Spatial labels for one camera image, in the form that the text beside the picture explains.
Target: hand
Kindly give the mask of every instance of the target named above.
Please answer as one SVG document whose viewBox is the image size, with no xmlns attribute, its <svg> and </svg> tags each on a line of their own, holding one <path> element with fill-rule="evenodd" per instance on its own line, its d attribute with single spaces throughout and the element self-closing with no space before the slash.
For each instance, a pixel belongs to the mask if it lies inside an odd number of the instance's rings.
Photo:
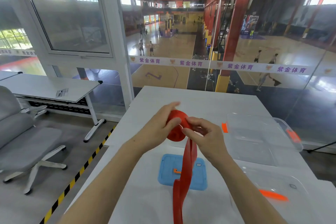
<svg viewBox="0 0 336 224">
<path fill-rule="evenodd" d="M 179 104 L 180 102 L 172 102 L 161 107 L 147 124 L 130 139 L 138 143 L 142 154 L 163 143 L 170 131 L 181 123 L 181 119 L 178 117 L 167 123 L 170 112 Z"/>
<path fill-rule="evenodd" d="M 182 132 L 198 145 L 203 155 L 216 167 L 229 155 L 225 147 L 222 129 L 205 119 L 188 117 L 187 121 L 193 126 L 194 131 L 203 136 L 188 128 L 183 128 Z"/>
</svg>

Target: yellow and black hazard tape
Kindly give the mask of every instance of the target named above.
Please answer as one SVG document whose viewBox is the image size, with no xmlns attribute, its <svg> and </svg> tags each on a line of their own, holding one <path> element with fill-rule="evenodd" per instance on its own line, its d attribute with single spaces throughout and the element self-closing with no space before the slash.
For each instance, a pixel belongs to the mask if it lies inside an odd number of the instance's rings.
<svg viewBox="0 0 336 224">
<path fill-rule="evenodd" d="M 95 152 L 91 155 L 91 157 L 89 158 L 89 160 L 84 164 L 84 166 L 82 166 L 81 170 L 79 170 L 79 172 L 77 173 L 77 175 L 75 176 L 75 178 L 70 182 L 70 184 L 65 188 L 65 190 L 62 192 L 62 194 L 58 197 L 58 199 L 53 204 L 53 206 L 51 207 L 51 209 L 47 212 L 47 214 L 41 220 L 40 224 L 47 223 L 47 221 L 50 219 L 50 217 L 53 214 L 53 212 L 62 203 L 64 197 L 69 193 L 70 189 L 72 189 L 72 187 L 75 185 L 75 183 L 77 182 L 77 180 L 79 179 L 79 177 L 83 174 L 84 170 L 90 165 L 90 163 L 95 158 L 95 156 L 98 154 L 98 152 L 100 151 L 100 149 L 103 147 L 103 145 L 105 144 L 106 140 L 111 135 L 111 133 L 112 133 L 112 131 L 114 129 L 115 129 L 115 126 L 108 133 L 108 135 L 105 137 L 104 141 L 98 146 L 98 148 L 95 150 Z"/>
</svg>

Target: orange plastic piece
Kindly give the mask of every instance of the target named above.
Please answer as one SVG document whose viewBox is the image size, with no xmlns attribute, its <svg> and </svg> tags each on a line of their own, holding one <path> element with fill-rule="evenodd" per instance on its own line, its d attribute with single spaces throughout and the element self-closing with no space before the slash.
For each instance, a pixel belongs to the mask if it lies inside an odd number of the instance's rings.
<svg viewBox="0 0 336 224">
<path fill-rule="evenodd" d="M 180 171 L 177 171 L 177 169 L 174 168 L 174 173 L 176 173 L 176 174 L 180 174 L 181 172 L 180 172 Z"/>
<path fill-rule="evenodd" d="M 178 110 L 172 110 L 170 112 L 167 122 L 175 117 L 181 118 L 182 122 L 180 125 L 183 128 L 192 129 L 192 126 L 186 120 L 188 116 L 184 112 Z M 183 134 L 181 126 L 178 125 L 174 127 L 167 136 L 167 138 L 174 142 L 182 141 L 186 136 Z M 187 196 L 187 192 L 189 190 L 191 177 L 193 175 L 193 166 L 195 164 L 196 158 L 197 158 L 197 145 L 192 140 L 190 140 L 190 138 L 188 138 L 184 148 L 181 176 L 180 179 L 176 179 L 174 181 L 173 185 L 174 224 L 183 224 L 182 206 L 184 199 Z"/>
<path fill-rule="evenodd" d="M 290 129 L 286 129 L 286 132 L 289 134 L 289 136 L 292 138 L 292 141 L 294 143 L 301 143 L 301 139 L 300 137 L 297 135 L 297 133 L 295 133 L 295 131 L 290 130 Z"/>
<path fill-rule="evenodd" d="M 222 129 L 223 129 L 223 132 L 224 132 L 224 133 L 228 133 L 228 128 L 227 128 L 227 126 L 226 126 L 226 123 L 223 123 L 223 122 L 222 122 Z"/>
<path fill-rule="evenodd" d="M 264 197 L 268 197 L 268 198 L 279 200 L 279 201 L 289 201 L 288 197 L 285 197 L 281 194 L 278 194 L 278 193 L 275 193 L 269 190 L 263 190 L 263 189 L 259 189 L 259 191 Z"/>
</svg>

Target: red ribbon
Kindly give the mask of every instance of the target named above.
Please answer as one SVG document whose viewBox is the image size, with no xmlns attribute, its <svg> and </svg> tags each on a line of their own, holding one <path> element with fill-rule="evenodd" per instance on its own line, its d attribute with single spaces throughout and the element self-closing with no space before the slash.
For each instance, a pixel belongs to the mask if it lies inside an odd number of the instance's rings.
<svg viewBox="0 0 336 224">
<path fill-rule="evenodd" d="M 188 117 L 184 112 L 178 110 L 172 110 L 168 116 L 168 121 L 173 118 L 179 117 L 182 122 L 172 129 L 167 138 L 174 142 L 182 141 L 186 136 L 182 132 L 182 128 L 191 128 L 187 122 Z M 190 138 L 187 140 L 183 154 L 183 163 L 180 179 L 176 179 L 173 185 L 173 216 L 174 224 L 183 224 L 182 218 L 182 206 L 184 199 L 186 198 L 189 186 L 191 183 L 191 177 L 193 175 L 193 167 L 197 158 L 197 145 L 193 143 Z"/>
</svg>

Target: person's left hand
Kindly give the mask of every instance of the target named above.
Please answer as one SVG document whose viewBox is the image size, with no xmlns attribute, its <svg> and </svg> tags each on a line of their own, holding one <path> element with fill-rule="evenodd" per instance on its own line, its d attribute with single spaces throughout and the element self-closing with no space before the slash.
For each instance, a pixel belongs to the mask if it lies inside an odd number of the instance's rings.
<svg viewBox="0 0 336 224">
<path fill-rule="evenodd" d="M 180 102 L 172 102 L 161 107 L 147 124 L 130 139 L 138 145 L 142 154 L 163 143 L 170 131 L 181 123 L 181 119 L 178 117 L 167 123 L 170 112 L 179 104 Z"/>
</svg>

